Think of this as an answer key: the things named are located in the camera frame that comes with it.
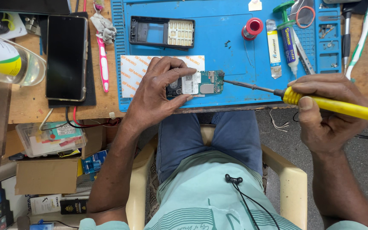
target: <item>orange rubber band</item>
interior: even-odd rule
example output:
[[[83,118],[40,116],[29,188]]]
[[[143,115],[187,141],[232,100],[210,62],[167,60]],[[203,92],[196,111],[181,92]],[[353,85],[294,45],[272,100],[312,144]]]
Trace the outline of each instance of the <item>orange rubber band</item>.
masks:
[[[300,12],[302,9],[304,9],[304,8],[306,8],[306,9],[310,9],[310,11],[312,11],[312,13],[313,13],[312,21],[311,21],[307,26],[301,26],[301,24],[299,23],[299,20],[298,20],[298,18],[299,18],[299,12]],[[313,20],[314,20],[314,17],[315,17],[315,16],[316,16],[316,13],[314,12],[314,9],[313,9],[313,8],[308,7],[308,6],[301,7],[301,8],[296,12],[296,24],[298,25],[298,27],[299,27],[300,29],[306,29],[306,28],[308,28],[308,27],[313,23]]]

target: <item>soldering iron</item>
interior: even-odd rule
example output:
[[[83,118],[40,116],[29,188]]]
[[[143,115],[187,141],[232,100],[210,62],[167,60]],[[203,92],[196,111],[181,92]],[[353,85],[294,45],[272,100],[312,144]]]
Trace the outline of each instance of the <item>soldering iron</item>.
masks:
[[[349,115],[349,116],[356,117],[356,118],[362,118],[362,119],[368,120],[368,107],[350,104],[347,102],[340,102],[340,101],[336,101],[336,100],[332,100],[332,99],[324,98],[324,97],[304,95],[301,93],[294,92],[292,90],[292,87],[288,87],[284,90],[279,90],[279,89],[273,90],[269,88],[260,87],[255,84],[253,85],[253,84],[243,83],[239,81],[224,80],[224,82],[227,82],[227,83],[230,83],[236,86],[250,88],[252,90],[261,90],[261,91],[273,93],[275,96],[281,97],[283,102],[285,102],[286,104],[290,104],[290,105],[298,105],[299,100],[302,97],[308,96],[314,99],[314,101],[318,104],[319,108],[329,110],[332,112],[338,112],[338,113]]]

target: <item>mint green t-shirt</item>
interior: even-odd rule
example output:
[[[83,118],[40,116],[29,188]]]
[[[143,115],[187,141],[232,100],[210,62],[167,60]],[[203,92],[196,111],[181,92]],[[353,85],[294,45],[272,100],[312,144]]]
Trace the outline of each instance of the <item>mint green t-shirt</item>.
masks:
[[[263,193],[262,177],[243,163],[219,151],[207,151],[182,160],[158,191],[160,209],[145,230],[248,230],[256,229],[238,191],[225,180],[225,174],[242,177],[239,189],[265,207],[280,229],[300,229],[276,213]],[[276,230],[273,219],[254,202],[245,198],[261,230]],[[352,222],[335,223],[328,230],[368,230]],[[91,218],[80,222],[79,230],[129,230],[121,221],[96,226]]]

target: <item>phone case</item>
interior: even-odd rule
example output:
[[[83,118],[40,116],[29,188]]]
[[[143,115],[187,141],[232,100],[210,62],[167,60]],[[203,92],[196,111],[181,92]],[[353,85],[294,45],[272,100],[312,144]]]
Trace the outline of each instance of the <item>phone case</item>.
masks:
[[[85,61],[83,63],[83,84],[82,84],[82,88],[80,90],[82,90],[82,94],[83,97],[79,100],[74,100],[74,99],[63,99],[63,98],[51,98],[51,97],[47,97],[46,96],[46,86],[45,86],[45,98],[50,99],[50,100],[59,100],[59,101],[71,101],[71,102],[83,102],[86,98],[86,67],[87,67],[87,63],[88,63],[88,36],[89,36],[89,21],[87,18],[85,17],[80,17],[80,16],[65,16],[65,15],[51,15],[51,16],[60,16],[60,17],[72,17],[72,18],[83,18],[86,20],[86,40],[85,40]],[[46,48],[46,55],[48,56],[48,45],[49,45],[49,41],[47,42],[47,48]]]

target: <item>yellow soldering iron handle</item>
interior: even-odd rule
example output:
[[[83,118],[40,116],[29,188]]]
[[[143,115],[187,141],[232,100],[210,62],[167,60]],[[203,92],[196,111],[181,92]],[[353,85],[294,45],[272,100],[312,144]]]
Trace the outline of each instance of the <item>yellow soldering iron handle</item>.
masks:
[[[303,94],[294,92],[292,90],[292,87],[288,87],[288,89],[285,90],[283,102],[291,105],[298,105],[299,99],[304,96],[305,95]],[[317,97],[311,95],[308,96],[314,99],[314,101],[318,104],[319,108],[368,120],[368,107],[363,107],[346,102],[340,102],[324,97]]]

